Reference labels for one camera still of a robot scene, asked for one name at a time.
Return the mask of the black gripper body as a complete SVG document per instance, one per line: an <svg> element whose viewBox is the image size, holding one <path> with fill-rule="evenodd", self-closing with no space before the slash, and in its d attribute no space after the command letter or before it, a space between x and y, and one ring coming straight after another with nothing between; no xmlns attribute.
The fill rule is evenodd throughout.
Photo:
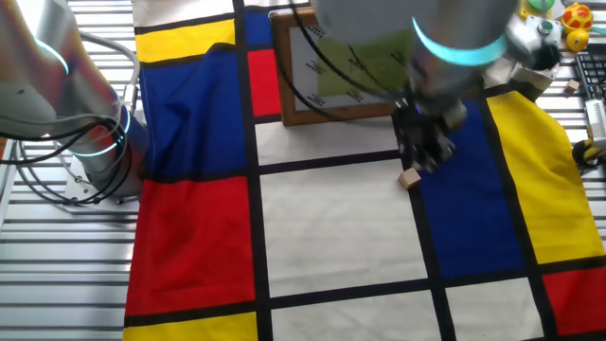
<svg viewBox="0 0 606 341"><path fill-rule="evenodd" d="M434 140L459 129L467 116L467 109L462 102L445 113L434 116L423 113L416 104L398 101L392 118L399 148L411 150L414 146L431 145Z"/></svg>

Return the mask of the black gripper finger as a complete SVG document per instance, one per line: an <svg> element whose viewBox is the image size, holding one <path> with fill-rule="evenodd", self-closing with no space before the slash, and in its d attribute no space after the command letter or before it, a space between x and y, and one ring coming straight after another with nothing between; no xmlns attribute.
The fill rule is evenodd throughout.
<svg viewBox="0 0 606 341"><path fill-rule="evenodd" d="M450 160L456 153L456 145L445 135L439 135L431 147L432 159L437 165Z"/></svg>
<svg viewBox="0 0 606 341"><path fill-rule="evenodd" d="M426 171L429 173L434 171L433 159L422 147L409 143L405 146L405 151L411 160L411 167L416 171Z"/></svg>

